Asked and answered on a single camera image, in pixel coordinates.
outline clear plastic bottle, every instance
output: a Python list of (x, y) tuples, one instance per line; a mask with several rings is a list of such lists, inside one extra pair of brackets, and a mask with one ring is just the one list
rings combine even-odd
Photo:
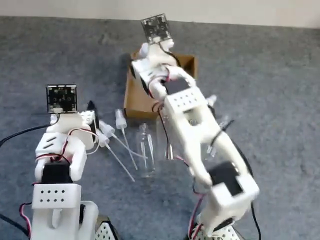
[(148, 125), (143, 123), (139, 126), (136, 134), (137, 153), (145, 156), (137, 158), (137, 167), (142, 178), (150, 178), (156, 172), (156, 164), (154, 158), (154, 144), (152, 135)]

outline white robotic arm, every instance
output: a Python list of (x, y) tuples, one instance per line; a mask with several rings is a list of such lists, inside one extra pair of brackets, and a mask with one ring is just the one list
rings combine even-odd
[[(149, 25), (155, 26), (162, 21), (154, 18), (150, 18)], [(190, 173), (209, 187), (207, 204), (197, 218), (204, 236), (226, 235), (226, 229), (249, 209), (259, 194), (259, 187), (236, 146), (218, 125), (195, 79), (164, 51), (173, 46), (172, 39), (155, 37), (149, 39), (148, 44), (147, 54), (146, 44), (142, 45), (144, 50), (140, 50), (146, 57), (131, 63), (135, 79), (147, 94), (163, 103), (183, 146)], [(201, 156), (203, 143), (214, 144), (229, 162), (207, 171)]]

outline brown cardboard box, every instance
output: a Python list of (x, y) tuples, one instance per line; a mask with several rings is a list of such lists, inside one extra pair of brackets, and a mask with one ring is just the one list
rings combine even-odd
[[(136, 58), (137, 53), (131, 55), (132, 59)], [(198, 61), (193, 55), (175, 54), (180, 60), (183, 69), (190, 74), (194, 79), (197, 79), (198, 75)], [(156, 112), (152, 112), (152, 106), (156, 101), (149, 97), (144, 91), (142, 86), (135, 81), (128, 70), (126, 77), (126, 88), (124, 96), (124, 112), (128, 118), (139, 119), (155, 119), (157, 117)]]

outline white plastic part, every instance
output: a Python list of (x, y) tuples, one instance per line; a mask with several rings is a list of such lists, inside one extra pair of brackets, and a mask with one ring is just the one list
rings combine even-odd
[[(98, 206), (80, 201), (81, 186), (74, 183), (36, 184), (32, 199), (31, 240), (92, 240)], [(80, 204), (85, 205), (79, 225)]]
[(83, 221), (79, 229), (79, 240), (93, 240), (95, 236), (95, 226), (99, 215), (98, 206), (92, 201), (81, 201), (85, 205)]
[(245, 240), (242, 238), (239, 238), (236, 231), (232, 226), (224, 227), (218, 231), (215, 231), (211, 236), (207, 236), (203, 232), (202, 228), (198, 234), (195, 236), (195, 240)]
[(206, 102), (210, 107), (213, 107), (214, 104), (216, 103), (216, 101), (217, 101), (217, 96), (216, 95), (211, 95), (210, 97), (206, 98)]
[(107, 138), (111, 138), (113, 134), (116, 132), (116, 130), (112, 126), (106, 124), (102, 120), (99, 120), (99, 128)]
[[(191, 87), (168, 95), (164, 100), (164, 107), (182, 143), (190, 171), (200, 183), (211, 186), (211, 177), (201, 158), (201, 143), (211, 143), (221, 132), (221, 128), (209, 110), (206, 99), (199, 88)], [(245, 162), (225, 132), (219, 135), (214, 146), (236, 165), (240, 174), (248, 173)]]
[(32, 209), (73, 209), (80, 198), (81, 186), (75, 183), (35, 184)]
[[(64, 151), (64, 157), (71, 159), (70, 177), (73, 181), (81, 179), (84, 167), (87, 160), (86, 146), (77, 137), (71, 135), (67, 137), (64, 133), (45, 133), (43, 134), (38, 146), (35, 149), (36, 157), (43, 154), (58, 154), (62, 153), (66, 138), (68, 144)], [(50, 156), (37, 160), (34, 170), (35, 179), (41, 181), (44, 165), (50, 161)]]
[(115, 110), (115, 126), (117, 129), (125, 129), (127, 128), (127, 121), (124, 117), (124, 113), (121, 109)]
[(173, 114), (183, 114), (186, 111), (206, 104), (207, 101), (205, 97), (196, 86), (168, 95), (164, 100), (166, 109)]
[(207, 236), (210, 236), (213, 230), (226, 219), (233, 218), (234, 221), (241, 219), (259, 194), (259, 187), (249, 173), (235, 178), (242, 193), (232, 196), (227, 186), (219, 183), (212, 186), (207, 194), (207, 204), (198, 217)]
[(141, 48), (139, 50), (139, 57), (142, 59), (146, 58), (148, 55), (148, 50), (149, 50), (149, 44), (147, 42), (144, 42), (141, 45)]
[[(78, 240), (80, 199), (81, 186), (74, 183), (34, 185), (31, 240)], [(54, 209), (61, 209), (56, 228)]]
[(104, 148), (107, 144), (109, 144), (110, 140), (109, 138), (104, 135), (99, 129), (96, 130), (96, 134), (99, 138), (99, 146), (100, 148)]
[(116, 240), (109, 223), (103, 222), (95, 233), (94, 240)]
[[(174, 41), (172, 39), (167, 40), (165, 43), (162, 43), (162, 47), (166, 52), (169, 52), (170, 49), (174, 46)], [(141, 48), (139, 50), (139, 57), (140, 58), (146, 58), (148, 56), (148, 52), (149, 52), (149, 44), (147, 42), (144, 42), (141, 45)]]
[[(91, 131), (90, 126), (84, 121), (80, 113), (60, 114), (59, 121), (46, 129), (47, 133), (67, 134), (71, 129), (85, 129)], [(85, 131), (74, 131), (72, 136), (77, 137), (84, 143), (85, 149), (94, 147), (92, 134)]]
[(80, 112), (80, 115), (83, 119), (83, 121), (87, 124), (90, 125), (94, 122), (95, 120), (95, 111), (92, 110), (87, 110), (87, 111), (82, 111)]

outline spray nozzle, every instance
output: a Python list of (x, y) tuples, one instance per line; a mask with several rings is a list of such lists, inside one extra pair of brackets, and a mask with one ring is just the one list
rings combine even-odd
[(121, 109), (115, 110), (115, 126), (117, 129), (125, 129), (127, 127), (127, 121)]

